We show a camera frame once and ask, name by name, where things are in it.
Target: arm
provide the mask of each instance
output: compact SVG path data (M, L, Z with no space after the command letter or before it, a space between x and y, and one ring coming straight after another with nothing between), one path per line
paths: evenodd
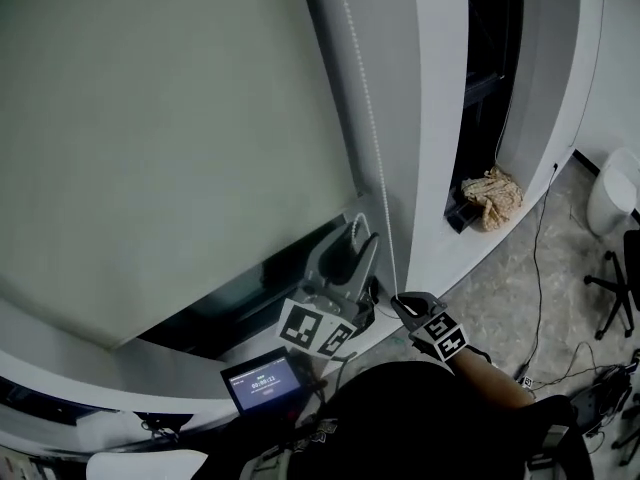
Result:
M533 404L533 398L520 384L469 349L462 349L447 364L457 377L497 409L520 409Z

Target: roller blind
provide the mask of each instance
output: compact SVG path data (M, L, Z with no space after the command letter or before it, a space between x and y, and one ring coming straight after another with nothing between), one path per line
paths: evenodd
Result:
M0 0L0 291L115 347L355 190L304 0Z

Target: person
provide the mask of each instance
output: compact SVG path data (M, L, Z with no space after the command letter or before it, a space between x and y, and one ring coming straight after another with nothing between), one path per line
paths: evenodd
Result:
M568 399L534 403L469 348L447 365L390 362L366 370L321 406L313 425L288 442L280 436L266 453L249 445L256 422L241 424L194 478L520 480L538 456L553 457L569 480L593 479Z

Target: white trash bin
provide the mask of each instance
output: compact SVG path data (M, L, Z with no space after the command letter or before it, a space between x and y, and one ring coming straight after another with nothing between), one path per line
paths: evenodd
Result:
M591 189L587 223L603 236L613 231L636 207L640 187L640 162L626 148L615 150L607 159Z

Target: tiled floor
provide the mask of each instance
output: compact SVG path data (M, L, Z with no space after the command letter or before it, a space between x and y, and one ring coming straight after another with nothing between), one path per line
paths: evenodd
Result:
M629 218L611 235L598 239L587 229L586 203L594 176L571 159L551 187L540 238L538 264L542 277L543 318L540 348L529 370L539 382L561 377L579 342L593 347L598 365L627 363L634 349L640 348L640 330L624 338L622 323L616 320L602 341L593 336L606 318L613 295L591 285L583 277L592 274L615 279L611 262L603 260L607 250L617 251L622 260L622 235L638 225ZM535 332L538 286L533 263L533 243L542 201L509 236L443 299L450 311L465 325L471 343L487 351L494 363L513 374L527 357ZM636 320L640 314L634 311ZM403 329L356 358L345 368L343 382L378 363L394 360L420 360ZM582 346L572 371L591 367L591 357ZM587 386L592 373L540 389L536 395L568 394ZM626 468L618 467L620 452L611 443L620 435L618 416L605 429L606 439L592 455L597 479L636 479L640 473L640 453ZM602 436L587 442L595 449Z

